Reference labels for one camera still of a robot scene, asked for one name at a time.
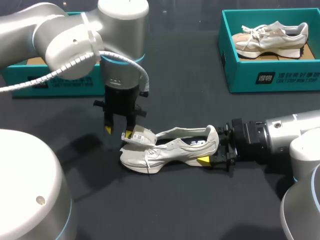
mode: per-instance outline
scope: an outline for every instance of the black tabletop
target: black tabletop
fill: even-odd
[[[212,30],[150,32],[144,61],[150,96],[137,101],[148,114],[138,124],[158,133],[319,108],[318,92],[230,94],[217,38]],[[60,160],[76,203],[77,240],[286,239],[280,223],[281,198],[292,184],[286,157],[237,162],[229,173],[181,163],[138,174],[119,164],[125,119],[116,117],[114,135],[106,135],[96,99],[0,94],[0,128],[40,138]]]

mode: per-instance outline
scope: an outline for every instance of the shoelace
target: shoelace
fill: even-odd
[[[242,30],[246,34],[250,34],[248,40],[246,41],[246,45],[243,47],[244,50],[252,39],[259,39],[260,36],[268,36],[269,33],[265,32],[267,25],[260,25],[255,28],[249,28],[246,26],[242,26]]]
[[[167,145],[153,145],[151,148],[148,148],[144,151],[144,161],[147,169],[150,169],[148,154],[154,154],[158,151],[158,149],[166,149]]]

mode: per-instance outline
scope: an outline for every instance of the shoe sole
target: shoe sole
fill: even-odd
[[[240,56],[244,56],[248,59],[256,59],[257,57],[259,57],[261,54],[264,54],[264,53],[273,53],[285,58],[299,59],[302,56],[303,47],[298,49],[269,48],[263,51],[255,51],[255,52],[241,51],[236,49],[236,52]]]
[[[184,161],[184,160],[178,160],[182,163],[185,163],[185,164],[188,164],[189,166],[192,166],[192,167],[206,167],[204,164],[201,164],[198,162],[198,159],[190,159],[190,160],[187,160],[187,161]],[[126,168],[132,170],[132,171],[135,171],[135,172],[138,172],[138,173],[142,173],[142,174],[156,174],[158,173],[164,165],[166,165],[167,163],[165,164],[161,164],[159,166],[154,166],[154,167],[150,167],[150,168],[147,168],[147,167],[134,167],[134,166],[129,166],[129,165],[126,165],[124,164],[123,162],[121,162],[122,165],[124,165]]]

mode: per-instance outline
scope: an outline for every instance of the white sneaker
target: white sneaker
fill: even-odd
[[[244,33],[232,36],[236,52],[249,59],[263,53],[274,53],[286,58],[298,59],[308,39],[308,24],[284,26],[276,21],[255,28],[242,26]]]
[[[205,166],[199,158],[213,155],[219,146],[218,133],[211,125],[191,129],[175,127],[157,135],[144,128],[138,133],[134,130],[132,139],[120,150],[120,160],[128,169],[145,174],[155,174],[174,160],[190,166]]]

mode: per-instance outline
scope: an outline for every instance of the teal shoe box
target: teal shoe box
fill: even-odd
[[[309,26],[307,44],[314,59],[241,61],[232,41],[232,35],[241,33],[242,25],[255,28],[276,21],[285,26],[307,23]],[[223,10],[218,47],[231,93],[320,90],[318,8]]]
[[[25,60],[0,70],[7,86],[31,81],[50,72],[41,58]],[[93,70],[83,78],[65,80],[55,77],[42,84],[13,91],[11,94],[14,98],[103,96],[105,85],[100,73],[100,65],[97,63]]]

